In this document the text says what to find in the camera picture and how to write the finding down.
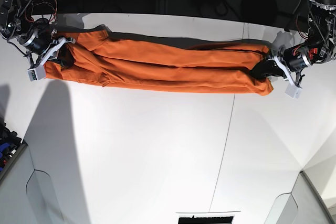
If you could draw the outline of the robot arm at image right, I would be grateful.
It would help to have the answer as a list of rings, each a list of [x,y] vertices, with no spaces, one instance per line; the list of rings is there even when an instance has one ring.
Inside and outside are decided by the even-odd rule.
[[[307,0],[308,33],[303,42],[272,52],[268,76],[282,77],[300,87],[303,69],[335,60],[335,0]]]

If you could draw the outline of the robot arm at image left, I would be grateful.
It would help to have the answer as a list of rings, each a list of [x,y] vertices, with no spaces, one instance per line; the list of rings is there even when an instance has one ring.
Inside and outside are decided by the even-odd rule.
[[[112,33],[106,26],[66,31],[48,19],[26,15],[33,0],[11,0],[5,39],[16,37],[30,61],[33,80],[55,79],[96,86],[135,89],[181,89],[197,92],[267,92],[269,77],[281,77],[271,49],[262,41],[211,41],[194,38],[191,47],[177,47],[165,38]]]

